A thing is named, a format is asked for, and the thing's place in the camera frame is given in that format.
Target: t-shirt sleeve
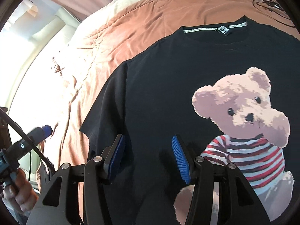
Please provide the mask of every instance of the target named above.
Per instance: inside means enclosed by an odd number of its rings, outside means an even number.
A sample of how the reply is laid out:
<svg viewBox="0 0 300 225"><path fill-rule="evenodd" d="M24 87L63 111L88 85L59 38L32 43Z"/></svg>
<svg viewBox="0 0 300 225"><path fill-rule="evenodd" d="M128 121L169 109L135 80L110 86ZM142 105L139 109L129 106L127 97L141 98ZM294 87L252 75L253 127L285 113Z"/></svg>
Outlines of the t-shirt sleeve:
<svg viewBox="0 0 300 225"><path fill-rule="evenodd" d="M126 75L127 64L123 62L104 84L80 128L89 139L88 160L101 155L117 134L124 134Z"/></svg>

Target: bear ear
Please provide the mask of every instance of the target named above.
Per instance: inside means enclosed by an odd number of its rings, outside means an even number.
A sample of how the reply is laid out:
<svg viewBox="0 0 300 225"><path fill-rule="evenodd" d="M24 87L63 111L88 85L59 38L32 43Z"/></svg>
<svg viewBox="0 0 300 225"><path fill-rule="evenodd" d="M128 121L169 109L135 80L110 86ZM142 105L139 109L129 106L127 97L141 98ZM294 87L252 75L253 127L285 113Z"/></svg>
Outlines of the bear ear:
<svg viewBox="0 0 300 225"><path fill-rule="evenodd" d="M213 87L210 85L203 86L196 90L192 98L192 105L195 112L205 119L211 117L214 102L215 94Z"/></svg>
<svg viewBox="0 0 300 225"><path fill-rule="evenodd" d="M264 89L270 94L270 80L264 71L259 68L249 68L246 71L246 76L248 76L251 80L257 82L260 88Z"/></svg>

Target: bear eye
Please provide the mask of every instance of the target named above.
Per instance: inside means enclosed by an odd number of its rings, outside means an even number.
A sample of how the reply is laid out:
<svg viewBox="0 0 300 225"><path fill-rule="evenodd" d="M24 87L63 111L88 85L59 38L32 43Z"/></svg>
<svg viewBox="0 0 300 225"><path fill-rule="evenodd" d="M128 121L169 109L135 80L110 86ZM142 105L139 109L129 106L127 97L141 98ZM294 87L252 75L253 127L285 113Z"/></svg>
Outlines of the bear eye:
<svg viewBox="0 0 300 225"><path fill-rule="evenodd" d="M230 107L229 109L228 109L228 115L229 116L233 116L235 113L234 113L234 110Z"/></svg>
<svg viewBox="0 0 300 225"><path fill-rule="evenodd" d="M262 100L257 96L254 98L258 104L262 103Z"/></svg>

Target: bear nose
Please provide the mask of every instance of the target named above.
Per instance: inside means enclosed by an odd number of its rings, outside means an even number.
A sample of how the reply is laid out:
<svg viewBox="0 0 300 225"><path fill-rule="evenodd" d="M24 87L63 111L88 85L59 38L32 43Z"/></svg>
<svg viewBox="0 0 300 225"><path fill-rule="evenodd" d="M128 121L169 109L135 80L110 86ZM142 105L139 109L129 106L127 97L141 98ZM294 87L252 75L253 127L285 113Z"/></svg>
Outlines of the bear nose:
<svg viewBox="0 0 300 225"><path fill-rule="evenodd" d="M249 113L246 117L245 117L246 121L248 122L253 122L254 119L254 114L253 113Z"/></svg>

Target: black t-shirt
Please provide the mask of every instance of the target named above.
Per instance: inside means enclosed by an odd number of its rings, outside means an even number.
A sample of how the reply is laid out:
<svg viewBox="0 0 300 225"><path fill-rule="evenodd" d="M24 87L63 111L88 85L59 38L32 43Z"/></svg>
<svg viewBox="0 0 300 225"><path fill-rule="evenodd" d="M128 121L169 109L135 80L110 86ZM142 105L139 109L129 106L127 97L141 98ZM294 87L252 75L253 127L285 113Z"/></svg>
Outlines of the black t-shirt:
<svg viewBox="0 0 300 225"><path fill-rule="evenodd" d="M120 64L81 127L89 159L126 136L105 187L113 224L179 224L175 134L210 161L237 163L272 220L293 189L274 223L287 219L300 190L299 52L291 35L244 16L181 27Z"/></svg>

